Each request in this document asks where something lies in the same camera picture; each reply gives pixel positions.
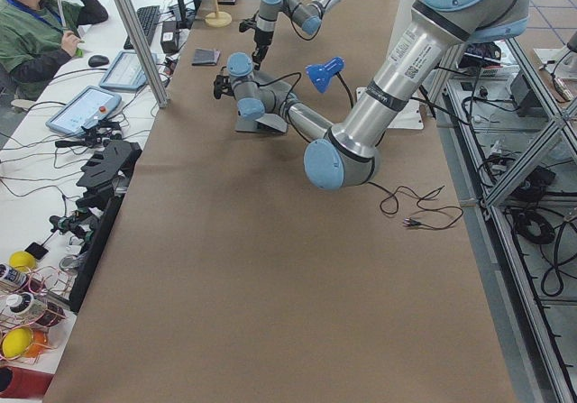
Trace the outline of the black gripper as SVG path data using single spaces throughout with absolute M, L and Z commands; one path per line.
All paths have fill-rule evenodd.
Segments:
M 269 46 L 272 44 L 273 31 L 264 31 L 263 29 L 256 28 L 253 39 L 256 44 L 256 48 L 252 53 L 253 66 L 255 70 L 260 70 Z

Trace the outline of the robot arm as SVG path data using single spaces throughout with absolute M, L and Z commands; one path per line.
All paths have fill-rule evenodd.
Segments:
M 342 0 L 260 0 L 259 8 L 252 18 L 245 19 L 239 25 L 239 31 L 254 30 L 253 40 L 256 47 L 252 61 L 259 70 L 269 47 L 272 44 L 276 22 L 280 13 L 285 14 L 294 28 L 300 28 L 306 35 L 314 38 L 318 33 L 325 15 Z
M 304 105 L 289 83 L 261 69 L 279 14 L 307 34 L 320 28 L 325 14 L 341 0 L 261 0 L 253 18 L 252 54 L 229 56 L 226 73 L 215 78 L 214 95 L 235 99 L 241 118 L 255 121 L 276 114 L 309 139 L 304 168 L 315 186 L 334 190 L 369 182 L 378 171 L 377 149 L 387 128 L 408 104 L 446 51 L 462 43 L 504 40 L 527 27 L 529 0 L 415 0 L 411 20 L 388 57 L 340 123 Z

